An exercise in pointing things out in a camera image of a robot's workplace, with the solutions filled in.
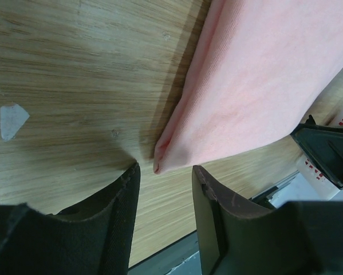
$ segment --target white sticker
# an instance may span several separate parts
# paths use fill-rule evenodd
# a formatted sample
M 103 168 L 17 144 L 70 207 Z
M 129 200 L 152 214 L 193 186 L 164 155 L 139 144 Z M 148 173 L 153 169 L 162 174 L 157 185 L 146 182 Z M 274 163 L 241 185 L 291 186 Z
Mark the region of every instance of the white sticker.
M 8 142 L 13 139 L 18 130 L 24 125 L 30 117 L 28 112 L 20 105 L 2 106 L 0 108 L 0 127 L 1 137 Z

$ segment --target wooden table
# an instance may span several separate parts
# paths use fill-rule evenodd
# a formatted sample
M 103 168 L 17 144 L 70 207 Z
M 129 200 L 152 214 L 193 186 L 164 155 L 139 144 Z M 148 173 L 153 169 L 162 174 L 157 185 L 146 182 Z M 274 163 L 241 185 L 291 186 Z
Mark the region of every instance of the wooden table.
M 30 114 L 15 139 L 0 134 L 0 203 L 56 213 L 136 159 L 142 180 L 130 265 L 195 230 L 191 169 L 156 176 L 152 153 L 209 2 L 0 1 L 0 107 L 16 103 Z M 328 122 L 342 105 L 343 71 L 310 113 Z M 287 137 L 205 167 L 250 197 L 293 172 L 298 156 Z

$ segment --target wooden surface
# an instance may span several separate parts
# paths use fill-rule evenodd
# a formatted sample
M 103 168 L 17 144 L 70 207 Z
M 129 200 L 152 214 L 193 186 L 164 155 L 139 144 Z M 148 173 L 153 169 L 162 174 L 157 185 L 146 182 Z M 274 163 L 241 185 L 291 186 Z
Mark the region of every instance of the wooden surface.
M 136 159 L 142 180 L 130 265 L 195 230 L 191 169 L 156 176 L 152 153 L 180 98 L 208 6 L 0 1 L 0 107 L 17 103 L 30 114 L 15 139 L 0 135 L 0 203 L 56 213 Z M 328 122 L 342 105 L 343 71 L 310 113 Z M 249 197 L 293 172 L 298 156 L 287 137 L 205 167 Z

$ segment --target pink towel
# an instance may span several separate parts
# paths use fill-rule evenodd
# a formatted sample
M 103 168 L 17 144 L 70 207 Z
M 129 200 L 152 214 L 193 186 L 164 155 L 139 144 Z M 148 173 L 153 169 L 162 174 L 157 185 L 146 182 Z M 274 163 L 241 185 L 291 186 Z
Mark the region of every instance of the pink towel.
M 288 135 L 343 68 L 343 0 L 213 0 L 155 173 Z

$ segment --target cloth fold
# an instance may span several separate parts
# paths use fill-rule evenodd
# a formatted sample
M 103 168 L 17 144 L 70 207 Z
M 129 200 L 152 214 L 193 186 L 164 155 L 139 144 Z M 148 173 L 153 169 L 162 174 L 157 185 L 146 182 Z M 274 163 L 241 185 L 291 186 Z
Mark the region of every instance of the cloth fold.
M 213 0 L 154 172 L 288 135 L 343 68 L 343 0 Z

